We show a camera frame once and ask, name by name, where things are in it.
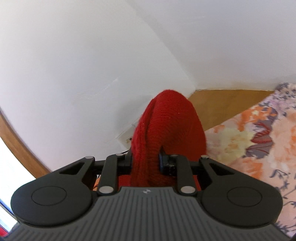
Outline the red knit sweater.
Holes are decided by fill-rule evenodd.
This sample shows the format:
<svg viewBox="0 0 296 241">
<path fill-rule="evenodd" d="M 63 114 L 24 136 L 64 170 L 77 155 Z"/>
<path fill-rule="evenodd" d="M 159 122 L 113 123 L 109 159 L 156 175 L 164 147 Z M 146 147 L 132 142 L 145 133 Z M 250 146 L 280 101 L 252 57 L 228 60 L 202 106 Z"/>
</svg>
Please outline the red knit sweater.
<svg viewBox="0 0 296 241">
<path fill-rule="evenodd" d="M 151 100 L 132 137 L 132 170 L 118 178 L 119 186 L 170 187 L 174 177 L 159 170 L 159 154 L 177 154 L 197 161 L 207 153 L 206 137 L 192 103 L 175 90 Z"/>
</svg>

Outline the floral bed sheet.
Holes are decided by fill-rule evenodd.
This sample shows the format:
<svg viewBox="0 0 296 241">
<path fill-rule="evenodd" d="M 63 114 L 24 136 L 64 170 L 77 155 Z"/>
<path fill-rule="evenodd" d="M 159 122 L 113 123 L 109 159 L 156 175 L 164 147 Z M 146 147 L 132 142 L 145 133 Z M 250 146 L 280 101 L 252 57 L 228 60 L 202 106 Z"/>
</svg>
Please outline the floral bed sheet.
<svg viewBox="0 0 296 241">
<path fill-rule="evenodd" d="M 275 187 L 283 208 L 276 226 L 295 235 L 295 84 L 207 130 L 208 156 Z"/>
</svg>

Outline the white wall socket strip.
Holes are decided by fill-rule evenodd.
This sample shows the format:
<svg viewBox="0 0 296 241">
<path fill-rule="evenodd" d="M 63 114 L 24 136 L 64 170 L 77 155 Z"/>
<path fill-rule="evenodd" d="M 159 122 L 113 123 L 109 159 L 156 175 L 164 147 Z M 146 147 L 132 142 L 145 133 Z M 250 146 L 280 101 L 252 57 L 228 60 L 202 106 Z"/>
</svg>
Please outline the white wall socket strip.
<svg viewBox="0 0 296 241">
<path fill-rule="evenodd" d="M 128 128 L 126 128 L 117 138 L 116 140 L 126 149 L 129 149 L 131 146 L 133 134 L 137 127 L 138 122 L 131 124 Z"/>
</svg>

